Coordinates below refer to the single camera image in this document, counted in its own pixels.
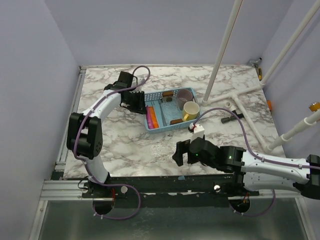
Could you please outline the yellow mug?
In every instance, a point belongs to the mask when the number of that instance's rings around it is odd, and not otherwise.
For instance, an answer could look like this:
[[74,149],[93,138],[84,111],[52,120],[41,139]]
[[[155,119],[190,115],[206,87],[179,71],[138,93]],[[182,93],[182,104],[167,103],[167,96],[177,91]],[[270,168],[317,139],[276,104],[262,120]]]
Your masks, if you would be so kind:
[[200,106],[193,101],[188,101],[184,104],[182,110],[182,120],[184,122],[191,121],[197,118],[200,112]]

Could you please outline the mauve mug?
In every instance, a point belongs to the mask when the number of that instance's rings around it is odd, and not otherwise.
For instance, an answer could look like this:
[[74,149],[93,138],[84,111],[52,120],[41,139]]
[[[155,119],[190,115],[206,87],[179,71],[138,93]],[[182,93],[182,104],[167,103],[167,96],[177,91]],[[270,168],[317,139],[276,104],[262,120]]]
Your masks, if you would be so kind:
[[193,100],[193,93],[188,89],[180,89],[177,92],[176,99],[179,109],[182,110],[185,103]]

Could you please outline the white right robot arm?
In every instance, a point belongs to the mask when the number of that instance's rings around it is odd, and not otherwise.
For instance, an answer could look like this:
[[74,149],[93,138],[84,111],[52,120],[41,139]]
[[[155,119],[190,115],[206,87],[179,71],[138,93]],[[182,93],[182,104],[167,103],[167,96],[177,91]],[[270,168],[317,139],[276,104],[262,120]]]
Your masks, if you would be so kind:
[[180,167],[183,155],[188,164],[197,162],[235,176],[230,191],[241,196],[259,190],[287,190],[303,197],[320,198],[320,158],[310,154],[307,158],[284,158],[236,146],[216,146],[198,137],[176,143],[172,159]]

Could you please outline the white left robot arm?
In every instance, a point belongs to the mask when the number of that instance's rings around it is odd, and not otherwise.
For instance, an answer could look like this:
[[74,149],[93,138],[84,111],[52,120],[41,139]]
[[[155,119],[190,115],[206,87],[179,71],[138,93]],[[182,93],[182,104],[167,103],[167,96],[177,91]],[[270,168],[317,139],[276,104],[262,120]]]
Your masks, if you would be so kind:
[[75,159],[84,163],[89,180],[95,183],[93,191],[101,198],[107,197],[111,191],[111,185],[107,182],[110,173],[100,156],[103,147],[102,124],[122,104],[131,113],[146,115],[145,92],[136,91],[145,83],[146,80],[138,83],[133,73],[121,71],[118,80],[108,84],[88,109],[81,113],[73,112],[69,117],[66,147]]

